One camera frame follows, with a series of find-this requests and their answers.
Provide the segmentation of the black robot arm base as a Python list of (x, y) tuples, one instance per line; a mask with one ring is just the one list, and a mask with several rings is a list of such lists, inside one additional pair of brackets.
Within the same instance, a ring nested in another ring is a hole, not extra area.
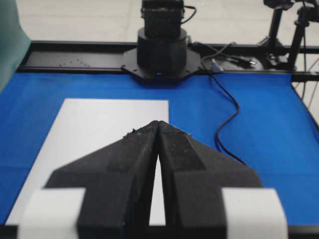
[(148, 83), (177, 82), (200, 70), (200, 55), (188, 47), (187, 6), (182, 0), (144, 0), (136, 48), (123, 55), (122, 69)]

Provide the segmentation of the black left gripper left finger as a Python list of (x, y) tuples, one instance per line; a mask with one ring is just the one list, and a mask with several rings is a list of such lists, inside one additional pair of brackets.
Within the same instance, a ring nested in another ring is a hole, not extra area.
[(55, 169), (18, 227), (21, 239), (125, 239), (148, 226), (158, 121)]

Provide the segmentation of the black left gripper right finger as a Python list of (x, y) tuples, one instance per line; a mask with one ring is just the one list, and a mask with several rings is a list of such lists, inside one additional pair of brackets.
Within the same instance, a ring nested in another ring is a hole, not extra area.
[(165, 217), (180, 239), (286, 239), (277, 192), (250, 167), (159, 122)]

